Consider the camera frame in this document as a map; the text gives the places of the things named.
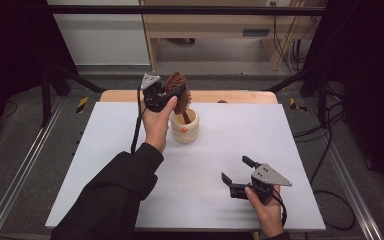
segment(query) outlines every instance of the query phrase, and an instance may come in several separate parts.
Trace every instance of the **ceramic cup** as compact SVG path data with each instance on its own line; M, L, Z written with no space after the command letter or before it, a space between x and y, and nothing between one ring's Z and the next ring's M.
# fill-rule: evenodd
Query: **ceramic cup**
M188 108L186 109L186 114L188 114L191 123L185 124L182 114L172 113L170 116L170 129L171 135L173 138L180 143L190 143L193 142L199 133L199 115L198 113Z

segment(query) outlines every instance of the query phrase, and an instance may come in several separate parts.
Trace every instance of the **brown brush bristles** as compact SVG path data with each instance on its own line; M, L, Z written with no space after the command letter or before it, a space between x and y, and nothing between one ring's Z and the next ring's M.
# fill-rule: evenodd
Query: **brown brush bristles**
M183 74L175 72L167 79L164 86L165 92L170 93L173 90L178 89L182 84L186 84L186 90L180 95L179 99L177 99L177 105L176 108L174 108L174 113L176 114L186 113L186 109L192 100L191 92L186 83L186 78Z

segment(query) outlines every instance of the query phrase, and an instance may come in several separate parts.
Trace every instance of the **wall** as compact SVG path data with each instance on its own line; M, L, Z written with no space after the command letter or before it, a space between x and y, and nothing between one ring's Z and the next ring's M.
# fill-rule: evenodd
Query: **wall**
M137 0L48 0L49 5L139 5ZM140 15L55 14L76 65L149 65Z

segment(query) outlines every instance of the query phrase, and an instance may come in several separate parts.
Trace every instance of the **gray floor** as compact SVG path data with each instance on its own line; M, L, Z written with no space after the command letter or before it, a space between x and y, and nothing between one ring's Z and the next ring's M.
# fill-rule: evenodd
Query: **gray floor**
M166 76L173 71L182 72L187 76L192 89L261 90L291 75L291 70L284 66L278 72L270 70L267 59L260 54L255 54L255 52L262 52L258 40L240 42L197 39L194 45L185 41L162 42L156 73ZM99 71L85 71L84 77L104 88L134 89L141 81L143 72L138 73L137 67L127 69L135 70L119 74L113 69L113 72L105 75ZM340 84L331 84L336 90L342 90ZM70 83L70 85L73 91L69 97L64 97L62 112L55 127L32 166L5 222L0 226L0 239L49 238L50 231L44 227L50 211L49 205L58 194L76 151L77 142L81 140L81 133L93 110L94 102L99 99L99 94L85 90L76 83ZM277 93L293 133L317 125L311 111L294 110L289 106L291 97L295 98L298 106L310 108L316 102L315 98L300 98L297 91L299 85L300 83L296 83ZM40 88L34 88L13 96L11 102L17 104L17 110L9 118L0 121L0 200L40 131L40 94ZM75 113L83 96L89 96L89 101L82 113ZM328 99L329 105L335 102L335 99ZM4 116L14 110L13 103L8 103ZM316 132L313 136L297 139L297 148L309 177L313 174L325 145L323 138L308 142L301 141L319 135L320 133ZM345 122L339 121L334 125L333 143L384 238L383 174L367 169L364 154ZM332 166L331 155L327 156L318 172L313 189L329 190L346 198L341 181ZM350 211L337 198L324 194L317 194L316 198L326 221L339 226L347 226L351 222ZM304 239L304 233L293 233L293 238ZM338 231L327 227L324 232L310 233L309 239L366 239L366 236L357 222L349 231Z

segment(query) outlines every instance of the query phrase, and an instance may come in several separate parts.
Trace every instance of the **white table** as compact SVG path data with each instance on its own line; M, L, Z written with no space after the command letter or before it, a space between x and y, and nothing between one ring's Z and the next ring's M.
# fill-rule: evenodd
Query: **white table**
M268 163L288 178L282 187L288 211L285 229L325 230L322 217L279 104L192 103L201 117L191 144L176 142L169 130L156 187L141 203L136 228L149 231L255 231L258 221L247 200L231 199L221 172L235 183L250 182L243 155ZM46 222L55 227L82 188L120 151L130 151L137 104L95 105L76 155ZM143 142L143 127L138 146Z

